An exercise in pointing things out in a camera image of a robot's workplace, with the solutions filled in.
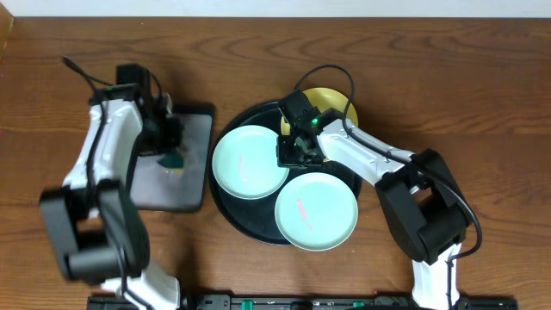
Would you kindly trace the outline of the green yellow sponge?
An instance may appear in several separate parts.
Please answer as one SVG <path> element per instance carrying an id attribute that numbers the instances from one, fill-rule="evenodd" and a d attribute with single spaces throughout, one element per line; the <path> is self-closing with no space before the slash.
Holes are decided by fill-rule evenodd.
<path id="1" fill-rule="evenodd" d="M 157 164 L 165 168 L 167 171 L 174 173 L 182 173 L 184 171 L 184 157 L 179 151 L 167 152 L 158 160 Z"/>

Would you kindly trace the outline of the yellow plate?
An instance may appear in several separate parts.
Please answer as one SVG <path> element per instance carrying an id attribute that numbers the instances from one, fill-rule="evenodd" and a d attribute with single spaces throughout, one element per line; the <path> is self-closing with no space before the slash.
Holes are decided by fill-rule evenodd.
<path id="1" fill-rule="evenodd" d="M 355 126 L 359 124 L 358 115 L 354 106 L 348 103 L 348 98 L 339 91 L 330 88 L 318 87 L 303 90 L 303 92 L 307 96 L 310 103 L 314 107 L 317 107 L 320 111 L 320 133 L 318 134 L 318 136 L 322 133 L 323 129 L 326 126 L 330 125 L 336 120 L 341 120 L 343 117 L 347 117 L 348 119 L 350 119 L 352 121 L 352 124 Z M 283 119 L 283 117 L 281 120 L 281 130 L 282 135 L 289 135 L 289 125 Z M 329 157 L 325 155 L 324 162 L 328 160 Z"/>

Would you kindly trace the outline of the light green plate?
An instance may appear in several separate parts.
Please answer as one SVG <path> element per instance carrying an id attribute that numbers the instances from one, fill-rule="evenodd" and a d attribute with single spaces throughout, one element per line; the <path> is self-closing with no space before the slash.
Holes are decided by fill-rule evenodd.
<path id="1" fill-rule="evenodd" d="M 278 134 L 266 127 L 246 125 L 225 134 L 216 147 L 212 171 L 228 194 L 245 200 L 264 198 L 286 181 L 289 169 L 277 163 Z"/>
<path id="2" fill-rule="evenodd" d="M 275 222 L 283 237 L 307 251 L 341 245 L 358 220 L 357 200 L 337 177 L 311 172 L 292 179 L 275 202 Z"/>

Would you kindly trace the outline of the light green plate front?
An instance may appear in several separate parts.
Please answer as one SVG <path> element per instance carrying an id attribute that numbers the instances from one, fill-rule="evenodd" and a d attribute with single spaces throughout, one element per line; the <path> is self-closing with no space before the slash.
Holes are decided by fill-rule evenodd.
<path id="1" fill-rule="evenodd" d="M 283 237 L 307 251 L 341 245 L 358 220 L 357 200 L 337 177 L 311 172 L 292 179 L 275 202 L 275 222 Z"/>

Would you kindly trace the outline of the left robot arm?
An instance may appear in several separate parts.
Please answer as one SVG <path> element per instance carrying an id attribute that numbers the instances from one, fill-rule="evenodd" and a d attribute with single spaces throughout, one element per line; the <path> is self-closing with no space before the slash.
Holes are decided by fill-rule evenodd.
<path id="1" fill-rule="evenodd" d="M 90 127 L 63 184 L 40 196 L 61 275 L 101 285 L 139 309 L 178 309 L 179 281 L 150 259 L 150 244 L 127 188 L 150 96 L 137 84 L 95 90 Z"/>

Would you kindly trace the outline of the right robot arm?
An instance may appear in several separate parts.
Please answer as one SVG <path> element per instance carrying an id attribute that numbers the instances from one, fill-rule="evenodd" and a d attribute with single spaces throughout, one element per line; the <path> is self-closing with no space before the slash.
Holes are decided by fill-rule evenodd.
<path id="1" fill-rule="evenodd" d="M 290 126 L 277 140 L 278 164 L 337 162 L 370 183 L 394 241 L 412 259 L 413 301 L 425 309 L 456 308 L 456 262 L 473 254 L 461 244 L 467 228 L 480 223 L 442 156 L 390 146 L 355 126 L 346 111 L 320 111 L 302 90 L 283 97 L 278 108 Z"/>

